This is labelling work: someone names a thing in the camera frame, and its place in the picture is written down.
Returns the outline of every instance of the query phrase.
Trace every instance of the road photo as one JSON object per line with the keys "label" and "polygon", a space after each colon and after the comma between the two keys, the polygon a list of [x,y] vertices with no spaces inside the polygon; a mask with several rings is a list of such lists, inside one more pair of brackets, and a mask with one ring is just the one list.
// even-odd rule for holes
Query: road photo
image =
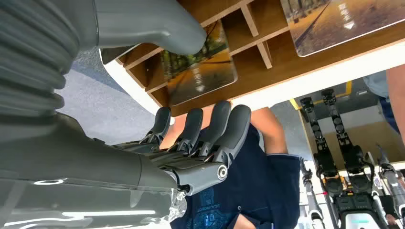
{"label": "road photo", "polygon": [[405,20],[405,0],[281,0],[304,57]]}

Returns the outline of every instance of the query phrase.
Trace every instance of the gray carpet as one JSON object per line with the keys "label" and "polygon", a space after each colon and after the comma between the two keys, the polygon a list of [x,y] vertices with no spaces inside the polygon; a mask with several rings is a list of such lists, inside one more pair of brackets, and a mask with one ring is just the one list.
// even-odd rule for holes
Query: gray carpet
{"label": "gray carpet", "polygon": [[87,136],[107,144],[140,140],[154,123],[154,114],[130,97],[105,71],[96,48],[78,55],[57,90],[65,100],[58,110],[77,119]]}

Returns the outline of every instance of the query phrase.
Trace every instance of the human arm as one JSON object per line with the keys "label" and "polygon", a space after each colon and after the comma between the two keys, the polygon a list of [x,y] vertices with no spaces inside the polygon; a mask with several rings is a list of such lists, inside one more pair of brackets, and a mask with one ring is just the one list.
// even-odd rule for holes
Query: human arm
{"label": "human arm", "polygon": [[268,107],[253,111],[250,121],[263,134],[267,155],[288,153],[283,127]]}
{"label": "human arm", "polygon": [[391,107],[405,144],[405,64],[388,69],[386,74]]}
{"label": "human arm", "polygon": [[[213,106],[208,106],[202,109],[202,126],[201,129],[206,128],[210,124],[211,113],[213,111]],[[165,138],[163,139],[160,149],[167,149],[174,144],[177,137],[182,133],[185,123],[186,123],[187,114],[182,114],[174,118],[174,124],[169,127]]]}

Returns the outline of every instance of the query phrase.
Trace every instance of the floor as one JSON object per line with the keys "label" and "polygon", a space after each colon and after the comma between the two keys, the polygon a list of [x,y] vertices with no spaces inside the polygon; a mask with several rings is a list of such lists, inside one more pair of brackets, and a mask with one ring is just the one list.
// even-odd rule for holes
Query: floor
{"label": "floor", "polygon": [[[79,54],[66,75],[66,87],[57,93],[65,100],[59,112],[76,118],[89,137],[110,145],[141,139],[154,122],[154,114],[104,70],[97,49]],[[289,153],[311,159],[298,112],[291,103],[285,101],[271,109],[284,127]]]}

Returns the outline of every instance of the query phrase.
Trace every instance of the person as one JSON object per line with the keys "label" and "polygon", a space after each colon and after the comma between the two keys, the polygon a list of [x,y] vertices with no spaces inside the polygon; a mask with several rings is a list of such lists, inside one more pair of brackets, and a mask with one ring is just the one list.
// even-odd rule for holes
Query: person
{"label": "person", "polygon": [[[212,107],[203,111],[204,128],[210,122]],[[175,119],[161,148],[174,143],[185,118]],[[258,131],[263,135],[264,151]],[[292,229],[299,218],[299,171],[299,157],[288,154],[284,131],[275,115],[268,107],[253,111],[245,143],[226,180],[186,197],[187,210],[171,227]]]}
{"label": "person", "polygon": [[387,123],[402,137],[405,144],[405,64],[363,77],[370,91],[379,96]]}

